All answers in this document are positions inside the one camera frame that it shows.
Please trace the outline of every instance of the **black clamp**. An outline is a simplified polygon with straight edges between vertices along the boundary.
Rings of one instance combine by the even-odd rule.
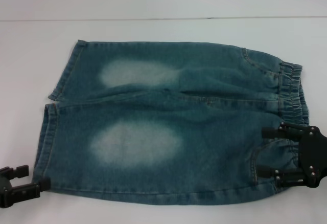
[[[321,134],[318,127],[282,122],[278,129],[262,128],[262,137],[285,138],[298,142],[298,168],[281,170],[258,166],[259,177],[274,177],[277,187],[316,188],[327,175],[327,138]]]
[[[51,182],[44,178],[38,183],[30,183],[18,187],[12,187],[10,180],[29,175],[29,166],[23,165],[16,169],[5,167],[0,169],[0,208],[8,208],[14,203],[40,197],[40,192],[49,190]]]

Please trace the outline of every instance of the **hem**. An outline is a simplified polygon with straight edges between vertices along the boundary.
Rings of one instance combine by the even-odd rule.
[[[37,182],[44,177],[44,173],[49,164],[50,154],[57,129],[57,123],[58,116],[56,104],[45,105],[43,124],[36,153],[32,182]]]
[[[243,188],[189,193],[114,193],[57,186],[53,186],[50,191],[102,200],[148,205],[229,205],[256,201],[277,194],[274,181]]]
[[[61,77],[59,79],[59,82],[56,86],[56,88],[53,90],[53,92],[48,96],[49,99],[53,101],[58,101],[58,98],[61,96],[62,92],[64,91],[65,85],[75,67],[75,64],[77,60],[80,57],[80,54],[82,53],[83,48],[85,47],[86,42],[82,40],[78,40],[73,51],[71,54],[71,57],[69,58],[69,61],[61,74]]]
[[[309,125],[309,110],[301,84],[302,66],[282,62],[279,76],[279,113],[285,122]]]

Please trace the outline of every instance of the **white background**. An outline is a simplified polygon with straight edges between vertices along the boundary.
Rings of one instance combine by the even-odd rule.
[[[28,164],[32,174],[44,105],[77,39],[216,42],[302,64],[311,124],[327,135],[327,0],[0,0],[0,167]],[[326,223],[326,192],[325,179],[317,189],[228,206],[44,192],[0,209],[0,223]]]

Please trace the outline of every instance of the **denim pants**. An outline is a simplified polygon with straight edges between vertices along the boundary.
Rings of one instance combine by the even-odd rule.
[[[154,205],[277,194],[256,167],[295,168],[298,148],[261,128],[308,125],[301,69],[222,44],[79,40],[45,107],[33,180]]]

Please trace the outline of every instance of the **elastic waistband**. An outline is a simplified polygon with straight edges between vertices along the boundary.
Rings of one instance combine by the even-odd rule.
[[[279,113],[286,122],[305,126],[309,124],[309,111],[301,85],[301,71],[301,65],[282,62]]]

